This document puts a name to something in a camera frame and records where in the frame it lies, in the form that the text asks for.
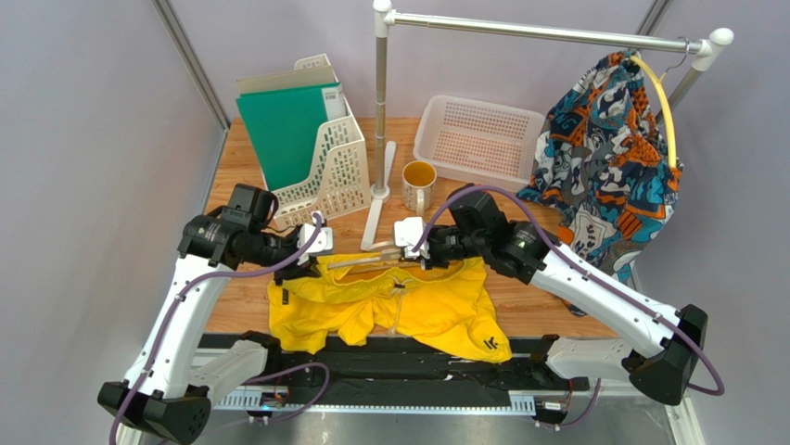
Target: white basket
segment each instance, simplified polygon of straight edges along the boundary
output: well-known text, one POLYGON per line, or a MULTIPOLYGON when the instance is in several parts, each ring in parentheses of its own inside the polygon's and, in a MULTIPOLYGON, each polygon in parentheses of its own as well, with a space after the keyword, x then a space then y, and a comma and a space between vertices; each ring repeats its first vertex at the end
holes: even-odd
MULTIPOLYGON (((329 59, 321 55, 298 61, 294 70, 324 65, 329 65, 329 59)), ((280 210, 274 216, 278 228, 310 223, 316 210, 328 219, 370 207, 364 137, 348 100, 346 110, 348 117, 318 128, 307 179, 273 191, 280 201, 280 210)))
POLYGON ((414 157, 443 178, 516 192, 529 185, 544 119, 535 111, 437 95, 420 121, 414 157))

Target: printed logo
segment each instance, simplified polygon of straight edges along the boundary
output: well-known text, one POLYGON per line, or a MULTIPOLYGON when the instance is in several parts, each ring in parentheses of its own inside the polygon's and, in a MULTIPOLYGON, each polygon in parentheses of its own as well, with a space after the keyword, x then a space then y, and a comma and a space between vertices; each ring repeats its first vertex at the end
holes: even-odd
POLYGON ((499 346, 499 344, 493 341, 493 337, 489 338, 488 340, 483 340, 483 344, 486 345, 490 350, 495 350, 499 346))

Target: metal pole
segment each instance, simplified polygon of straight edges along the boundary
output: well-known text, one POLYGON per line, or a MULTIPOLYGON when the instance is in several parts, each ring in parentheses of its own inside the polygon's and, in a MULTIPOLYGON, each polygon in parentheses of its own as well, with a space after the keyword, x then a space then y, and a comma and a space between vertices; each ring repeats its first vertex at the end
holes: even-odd
MULTIPOLYGON (((686 43, 684 41, 660 39, 657 37, 645 35, 570 30, 564 28, 519 25, 515 23, 502 23, 495 21, 423 16, 418 14, 405 14, 401 12, 393 12, 390 15, 390 20, 396 25, 426 26, 428 28, 440 28, 444 30, 485 32, 489 34, 534 37, 538 39, 577 42, 594 45, 624 46, 639 49, 652 49, 656 51, 668 51, 673 53, 686 52, 686 43)), ((689 47, 689 53, 697 54, 702 50, 702 48, 702 42, 692 42, 689 47)))
POLYGON ((387 37, 376 38, 376 187, 384 193, 384 146, 387 143, 387 37))
MULTIPOLYGON (((667 99, 669 101, 669 109, 675 109, 675 107, 686 96, 686 93, 688 93, 689 90, 691 90, 691 87, 694 86, 696 80, 702 76, 702 73, 703 71, 695 70, 694 67, 691 67, 688 72, 686 72, 686 75, 683 76, 681 82, 678 83, 678 86, 675 87, 674 91, 672 91, 672 94, 669 95, 669 99, 667 99)), ((656 123, 660 124, 662 122, 664 122, 663 110, 659 111, 656 115, 656 123)))
POLYGON ((639 24, 636 33, 639 35, 653 35, 656 33, 658 25, 661 23, 664 15, 667 14, 669 7, 672 6, 673 1, 674 0, 653 0, 653 4, 650 5, 650 9, 648 9, 647 14, 644 15, 642 23, 639 24))

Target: clothes rack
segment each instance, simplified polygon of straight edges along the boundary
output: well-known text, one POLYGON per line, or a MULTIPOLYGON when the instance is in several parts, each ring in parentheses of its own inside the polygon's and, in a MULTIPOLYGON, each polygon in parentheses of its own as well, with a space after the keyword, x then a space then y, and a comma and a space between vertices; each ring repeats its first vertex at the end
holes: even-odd
POLYGON ((583 31, 499 21, 408 14, 393 9, 390 0, 374 0, 373 9, 376 17, 376 180, 371 186, 372 204, 363 233, 363 241, 360 245, 362 250, 376 248, 374 240, 378 229, 378 220, 384 202, 389 199, 387 182, 391 170, 391 160, 395 156, 395 143, 386 142, 387 124, 385 121, 387 116, 387 45, 390 27, 411 25, 591 45, 621 46, 673 53, 687 52, 695 55, 694 62, 669 96, 671 107, 677 106, 702 73, 708 70, 724 48, 733 42, 733 32, 727 28, 719 28, 712 32, 707 39, 687 44, 682 40, 663 39, 649 35, 583 31))

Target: cable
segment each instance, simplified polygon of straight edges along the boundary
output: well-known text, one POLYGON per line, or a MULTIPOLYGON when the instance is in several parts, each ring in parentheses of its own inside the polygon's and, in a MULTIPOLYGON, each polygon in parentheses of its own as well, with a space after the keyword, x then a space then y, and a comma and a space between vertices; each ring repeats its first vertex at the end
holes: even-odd
POLYGON ((558 426, 561 429, 565 429, 565 428, 570 428, 572 426, 579 425, 580 423, 584 422, 584 419, 586 419, 587 417, 590 416, 590 413, 593 412, 593 407, 595 406, 595 403, 598 401, 598 395, 600 393, 601 393, 601 379, 599 378, 598 381, 595 382, 595 391, 592 392, 592 399, 590 399, 590 404, 587 405, 587 408, 584 409, 584 413, 582 413, 573 422, 568 422, 566 424, 559 424, 559 425, 552 425, 552 424, 546 424, 546 425, 552 425, 552 429, 554 431, 558 431, 558 428, 557 428, 558 426))
MULTIPOLYGON (((436 220, 446 209, 448 209, 451 206, 453 202, 457 201, 462 197, 465 197, 466 195, 475 192, 482 192, 482 191, 491 191, 491 192, 499 193, 500 195, 503 195, 508 199, 510 199, 511 201, 513 201, 514 203, 516 203, 516 205, 524 212, 524 214, 527 215, 527 218, 532 223, 532 225, 535 226, 535 231, 538 232, 538 236, 541 238, 543 243, 545 243, 546 246, 548 246, 556 256, 562 259, 562 261, 566 262, 571 267, 571 269, 575 270, 576 272, 582 275, 586 275, 587 271, 583 267, 578 265, 572 259, 568 258, 557 246, 554 245, 554 243, 552 243, 552 240, 549 239, 549 236, 543 231, 542 227, 538 225, 538 220, 535 218, 535 215, 533 215, 532 212, 529 211, 529 208, 527 207, 526 204, 524 204, 524 202, 518 199, 516 195, 513 195, 507 190, 504 190, 503 188, 497 187, 495 185, 474 185, 458 191, 457 193, 452 195, 449 199, 447 199, 447 201, 444 202, 439 207, 439 209, 436 210, 436 213, 434 213, 434 215, 431 217, 430 221, 426 225, 425 231, 423 232, 422 236, 420 236, 420 239, 417 241, 416 246, 414 246, 414 248, 412 249, 412 252, 419 251, 420 246, 422 246, 423 243, 425 243, 428 233, 433 228, 434 224, 436 224, 436 220)), ((658 312, 651 310, 650 308, 642 304, 640 301, 633 299, 628 294, 625 294, 624 292, 620 291, 616 287, 608 284, 606 281, 599 278, 598 276, 591 274, 588 276, 588 278, 593 282, 595 282, 598 286, 608 290, 618 298, 624 299, 631 306, 634 306, 635 308, 649 315, 654 320, 666 326, 669 330, 672 331, 673 334, 680 337, 683 340, 683 342, 686 343, 689 349, 691 349, 692 352, 696 354, 697 357, 699 357, 699 360, 705 365, 707 370, 710 372, 710 375, 713 377, 713 380, 716 382, 716 388, 715 389, 704 388, 695 385, 693 383, 689 383, 687 386, 688 388, 694 389, 704 394, 709 394, 711 396, 721 396, 724 394, 724 382, 721 380, 721 376, 719 375, 719 372, 716 371, 716 368, 713 366, 713 363, 710 361, 707 355, 702 351, 699 345, 694 343, 694 341, 691 340, 691 338, 685 332, 683 332, 678 326, 670 323, 667 319, 662 317, 661 314, 659 314, 658 312)))
POLYGON ((565 409, 570 413, 570 404, 573 401, 573 379, 567 381, 567 396, 565 397, 565 401, 567 402, 565 409))
POLYGON ((275 399, 276 401, 278 401, 279 403, 281 403, 283 406, 285 406, 285 404, 286 404, 286 401, 285 401, 285 400, 284 400, 282 397, 280 397, 280 395, 279 395, 279 394, 277 394, 277 385, 279 385, 279 384, 280 384, 280 380, 282 380, 282 379, 283 379, 283 377, 280 375, 280 376, 277 378, 277 381, 276 381, 276 382, 274 382, 274 399, 275 399))
POLYGON ((272 200, 272 207, 270 208, 269 218, 267 218, 266 222, 263 223, 263 227, 269 227, 269 224, 272 223, 272 220, 274 219, 274 216, 280 210, 280 200, 277 198, 277 195, 275 195, 274 193, 272 193, 271 195, 272 195, 272 198, 273 198, 273 200, 272 200))
POLYGON ((121 426, 121 419, 123 415, 126 414, 126 410, 129 408, 129 405, 132 403, 132 399, 134 395, 137 394, 137 391, 140 387, 143 386, 143 382, 145 382, 148 373, 150 372, 151 365, 154 364, 154 361, 157 358, 157 354, 159 354, 159 348, 161 347, 162 340, 164 339, 165 333, 167 333, 167 328, 170 326, 170 322, 172 320, 173 315, 175 314, 175 310, 178 309, 179 303, 181 303, 184 299, 186 299, 186 294, 192 290, 193 287, 199 285, 201 282, 208 280, 210 278, 254 278, 257 276, 263 276, 268 273, 277 272, 286 266, 288 266, 293 261, 299 259, 304 253, 307 252, 307 249, 310 248, 312 243, 318 238, 318 235, 321 234, 321 227, 324 223, 324 219, 321 217, 320 213, 314 213, 312 215, 313 219, 315 220, 315 230, 312 231, 312 235, 304 243, 299 250, 291 254, 289 257, 285 258, 284 260, 278 262, 274 266, 266 267, 263 269, 259 269, 257 271, 250 271, 250 272, 210 272, 204 273, 201 276, 195 278, 194 280, 190 281, 188 285, 184 286, 180 292, 178 292, 177 296, 180 297, 178 299, 173 299, 170 308, 168 308, 165 316, 162 318, 162 323, 159 325, 159 331, 157 331, 156 336, 154 337, 154 343, 151 345, 151 351, 148 353, 148 359, 146 360, 146 364, 143 365, 143 369, 140 372, 140 376, 137 377, 137 380, 132 385, 132 388, 129 389, 129 392, 126 393, 126 397, 123 398, 123 402, 121 406, 118 408, 118 413, 115 414, 115 419, 112 421, 112 427, 109 430, 109 445, 118 445, 118 441, 116 440, 116 436, 118 435, 118 428, 121 426))
POLYGON ((650 81, 653 82, 653 86, 656 88, 658 102, 661 103, 661 111, 664 112, 664 128, 667 129, 667 163, 670 168, 676 169, 678 167, 678 150, 675 146, 675 121, 672 120, 672 111, 669 109, 667 93, 664 91, 658 76, 644 60, 631 56, 630 61, 637 64, 647 74, 647 77, 650 78, 650 81))
POLYGON ((286 369, 284 371, 280 371, 279 373, 274 373, 274 374, 271 374, 271 375, 264 375, 264 376, 261 376, 261 377, 253 377, 250 380, 244 382, 244 385, 254 385, 254 384, 257 384, 257 383, 265 382, 267 380, 271 380, 273 378, 277 378, 277 377, 279 377, 281 375, 287 375, 287 374, 291 374, 291 373, 296 372, 296 371, 301 371, 302 369, 311 368, 313 366, 317 366, 317 367, 323 369, 324 372, 326 373, 326 376, 324 377, 324 383, 321 385, 321 389, 318 390, 318 394, 316 394, 315 397, 310 399, 310 401, 308 401, 307 403, 305 403, 302 406, 300 406, 293 413, 288 413, 288 414, 285 414, 285 415, 281 415, 279 417, 272 417, 272 418, 270 418, 269 419, 269 423, 282 422, 284 420, 293 419, 297 415, 299 415, 301 413, 304 413, 308 408, 313 406, 319 399, 321 399, 321 396, 323 396, 324 393, 326 392, 326 387, 329 386, 329 367, 326 366, 325 364, 321 363, 321 362, 304 363, 304 364, 300 364, 300 365, 294 366, 293 368, 288 368, 288 369, 286 369))

